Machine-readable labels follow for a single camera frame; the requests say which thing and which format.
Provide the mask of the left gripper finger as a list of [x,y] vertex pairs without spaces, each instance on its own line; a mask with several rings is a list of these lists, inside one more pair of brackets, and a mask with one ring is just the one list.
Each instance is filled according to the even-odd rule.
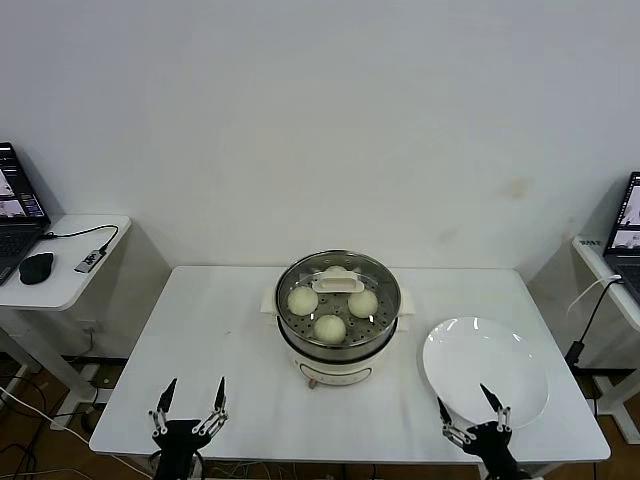
[[171,380],[168,387],[160,395],[156,408],[148,411],[148,415],[153,423],[153,438],[168,433],[167,414],[170,410],[177,381],[177,378]]
[[216,435],[227,420],[226,379],[222,377],[213,402],[213,408],[208,417],[194,428],[194,433],[198,435]]

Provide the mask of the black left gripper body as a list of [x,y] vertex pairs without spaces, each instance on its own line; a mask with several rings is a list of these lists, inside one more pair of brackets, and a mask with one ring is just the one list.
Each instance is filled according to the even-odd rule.
[[169,420],[167,432],[159,433],[153,441],[159,448],[159,463],[154,479],[175,480],[188,479],[192,459],[199,455],[199,450],[210,443],[208,434],[201,435],[197,427],[198,420]]

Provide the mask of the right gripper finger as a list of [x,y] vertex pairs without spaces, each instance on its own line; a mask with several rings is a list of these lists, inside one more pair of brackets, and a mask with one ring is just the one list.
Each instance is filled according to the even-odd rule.
[[450,416],[445,404],[440,398],[437,398],[439,414],[442,421],[442,434],[443,436],[456,446],[465,446],[471,443],[471,437],[469,434],[454,425],[452,417]]
[[497,395],[493,393],[489,388],[487,388],[483,383],[480,384],[480,388],[492,410],[497,415],[497,430],[499,432],[511,432],[511,407],[504,406]]

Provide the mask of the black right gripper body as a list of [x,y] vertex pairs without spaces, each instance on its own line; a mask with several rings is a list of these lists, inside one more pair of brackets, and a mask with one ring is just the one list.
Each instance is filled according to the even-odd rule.
[[488,471],[489,479],[528,479],[509,450],[511,433],[498,430],[496,421],[475,425],[466,430],[469,440],[463,442],[463,451],[479,457]]

